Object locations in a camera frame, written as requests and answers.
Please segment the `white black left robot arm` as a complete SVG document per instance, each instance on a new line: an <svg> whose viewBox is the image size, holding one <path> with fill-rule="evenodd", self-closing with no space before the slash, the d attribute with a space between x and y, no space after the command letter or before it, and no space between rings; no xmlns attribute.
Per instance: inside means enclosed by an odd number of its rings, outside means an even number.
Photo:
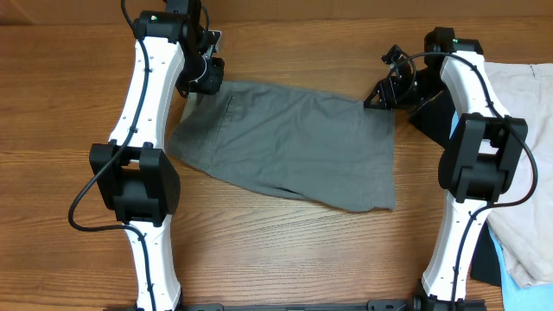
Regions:
<svg viewBox="0 0 553 311"><path fill-rule="evenodd" d="M199 1L167 1L127 23L135 37L130 87L107 143L95 143L89 162L116 230L130 240L138 282L135 310L182 310L170 224L179 204L180 177L165 152L174 92L213 95L225 62L215 57L221 33L209 27Z"/></svg>

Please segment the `grey shorts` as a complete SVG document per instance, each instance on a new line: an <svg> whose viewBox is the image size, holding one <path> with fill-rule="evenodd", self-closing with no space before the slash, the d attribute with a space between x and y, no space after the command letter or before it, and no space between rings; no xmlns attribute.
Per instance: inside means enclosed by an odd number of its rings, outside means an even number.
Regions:
<svg viewBox="0 0 553 311"><path fill-rule="evenodd" d="M331 92L226 82L196 99L168 152L252 192L351 212L396 206L395 115Z"/></svg>

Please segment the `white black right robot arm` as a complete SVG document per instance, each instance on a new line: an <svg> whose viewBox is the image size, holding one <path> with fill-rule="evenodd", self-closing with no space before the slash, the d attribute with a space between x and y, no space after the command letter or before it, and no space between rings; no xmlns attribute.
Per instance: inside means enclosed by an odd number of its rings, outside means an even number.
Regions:
<svg viewBox="0 0 553 311"><path fill-rule="evenodd" d="M382 57L389 66L364 106L406 110L410 122L438 143L443 153L438 181L445 190L445 211L433 256L409 300L369 301L370 310L484 310L482 300L466 298L468 268L482 226L499 197L511 187L521 155L531 164L537 187L537 164L525 138L528 124L512 117L499 102L486 76L483 49L475 39L461 39L452 28L436 27L415 55L394 45Z"/></svg>

